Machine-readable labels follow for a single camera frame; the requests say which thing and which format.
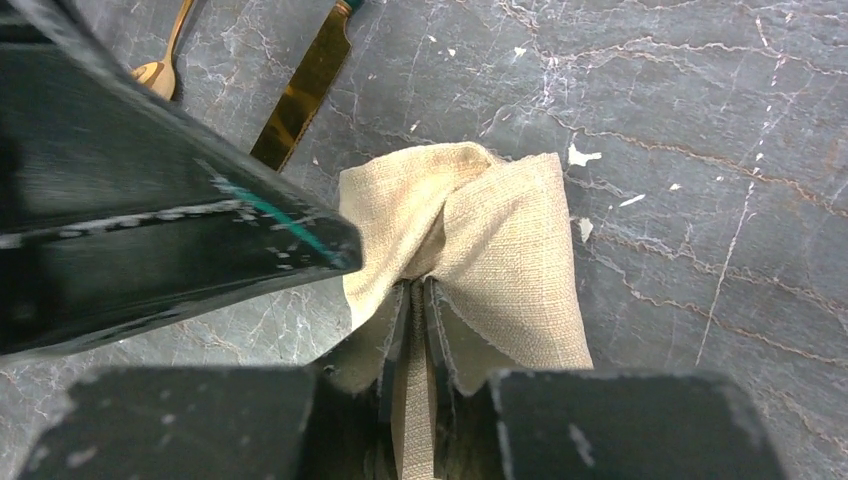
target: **gray marble table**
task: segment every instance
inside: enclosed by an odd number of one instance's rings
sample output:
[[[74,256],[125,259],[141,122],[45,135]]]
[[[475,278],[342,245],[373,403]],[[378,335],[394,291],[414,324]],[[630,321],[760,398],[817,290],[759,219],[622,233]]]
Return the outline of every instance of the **gray marble table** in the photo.
[[[77,2],[128,67],[161,55],[179,3]],[[197,0],[179,104],[248,150],[331,5]],[[341,170],[410,145],[558,152],[597,366],[726,372],[794,478],[848,478],[846,12],[846,0],[372,0],[283,174],[336,202]],[[580,219],[594,227],[585,241]],[[0,370],[0,477],[91,368],[305,362],[342,338],[346,308],[336,279]]]

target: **spoon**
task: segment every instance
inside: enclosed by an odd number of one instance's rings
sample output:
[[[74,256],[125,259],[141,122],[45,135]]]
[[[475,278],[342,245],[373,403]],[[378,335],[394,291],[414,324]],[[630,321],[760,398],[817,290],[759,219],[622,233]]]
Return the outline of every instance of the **spoon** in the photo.
[[[177,75],[174,73],[174,46],[193,3],[194,0],[183,0],[180,12],[174,20],[174,28],[171,29],[171,38],[168,39],[168,46],[165,48],[165,56],[162,60],[145,63],[130,73],[139,83],[165,100],[170,100],[174,96],[174,88],[177,86]]]

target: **gold knife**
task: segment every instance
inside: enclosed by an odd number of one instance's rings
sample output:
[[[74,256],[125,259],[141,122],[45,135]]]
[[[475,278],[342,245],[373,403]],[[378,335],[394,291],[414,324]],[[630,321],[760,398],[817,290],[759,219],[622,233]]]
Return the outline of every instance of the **gold knife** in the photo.
[[[271,117],[265,122],[250,151],[253,158],[276,171],[282,170],[350,52],[345,25],[364,2],[336,0]]]

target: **woven fabric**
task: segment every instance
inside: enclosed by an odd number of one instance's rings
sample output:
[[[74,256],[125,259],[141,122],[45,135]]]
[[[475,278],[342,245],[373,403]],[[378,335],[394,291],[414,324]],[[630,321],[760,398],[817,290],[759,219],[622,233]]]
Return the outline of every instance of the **woven fabric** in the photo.
[[[507,162],[474,143],[413,147],[342,172],[340,194],[341,214],[359,228],[365,256],[364,268],[343,281],[354,329],[395,282],[432,276],[460,317],[519,364],[592,368],[556,154]],[[433,478],[418,333],[403,480]]]

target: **teal knife handle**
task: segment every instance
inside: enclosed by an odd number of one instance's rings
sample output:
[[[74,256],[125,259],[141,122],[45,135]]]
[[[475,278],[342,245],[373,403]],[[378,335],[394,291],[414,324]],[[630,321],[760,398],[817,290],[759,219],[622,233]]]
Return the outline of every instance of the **teal knife handle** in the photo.
[[[365,0],[339,0],[339,1],[346,3],[347,6],[350,7],[351,14],[356,13],[356,11],[359,9],[359,7],[361,7],[362,4],[365,3]]]

